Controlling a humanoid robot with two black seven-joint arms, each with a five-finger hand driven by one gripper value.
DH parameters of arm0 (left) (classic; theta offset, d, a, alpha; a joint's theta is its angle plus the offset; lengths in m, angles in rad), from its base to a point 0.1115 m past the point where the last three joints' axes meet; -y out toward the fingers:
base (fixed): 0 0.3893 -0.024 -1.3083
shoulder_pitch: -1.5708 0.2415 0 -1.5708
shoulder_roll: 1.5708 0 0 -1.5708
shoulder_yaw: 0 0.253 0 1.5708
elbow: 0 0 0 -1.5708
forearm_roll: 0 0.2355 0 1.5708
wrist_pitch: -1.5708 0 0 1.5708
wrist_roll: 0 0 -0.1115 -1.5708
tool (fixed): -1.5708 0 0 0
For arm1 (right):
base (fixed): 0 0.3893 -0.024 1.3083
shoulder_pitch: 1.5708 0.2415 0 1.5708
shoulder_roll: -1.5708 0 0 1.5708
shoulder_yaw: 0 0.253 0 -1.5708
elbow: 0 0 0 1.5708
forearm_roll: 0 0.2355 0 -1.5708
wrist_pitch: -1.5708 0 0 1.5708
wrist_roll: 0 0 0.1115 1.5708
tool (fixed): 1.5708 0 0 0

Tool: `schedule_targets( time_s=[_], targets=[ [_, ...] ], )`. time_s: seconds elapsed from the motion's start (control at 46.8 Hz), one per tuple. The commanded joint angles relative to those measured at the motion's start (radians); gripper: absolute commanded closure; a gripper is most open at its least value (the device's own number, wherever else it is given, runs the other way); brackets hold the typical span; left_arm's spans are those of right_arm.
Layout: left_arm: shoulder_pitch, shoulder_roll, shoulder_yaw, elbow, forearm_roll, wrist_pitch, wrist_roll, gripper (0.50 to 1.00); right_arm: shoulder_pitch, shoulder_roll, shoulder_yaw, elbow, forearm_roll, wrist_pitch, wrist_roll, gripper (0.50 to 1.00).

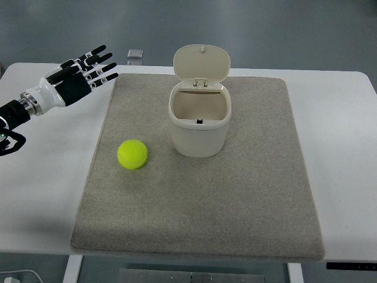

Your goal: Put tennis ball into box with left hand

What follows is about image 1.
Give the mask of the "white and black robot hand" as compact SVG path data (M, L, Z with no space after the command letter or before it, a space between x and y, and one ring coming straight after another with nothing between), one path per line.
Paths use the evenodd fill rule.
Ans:
M90 52L70 59L59 67L45 73L36 87L24 91L18 102L30 116L40 116L54 107L67 107L118 77L112 73L117 64L102 66L112 53L102 55L106 49L101 45Z

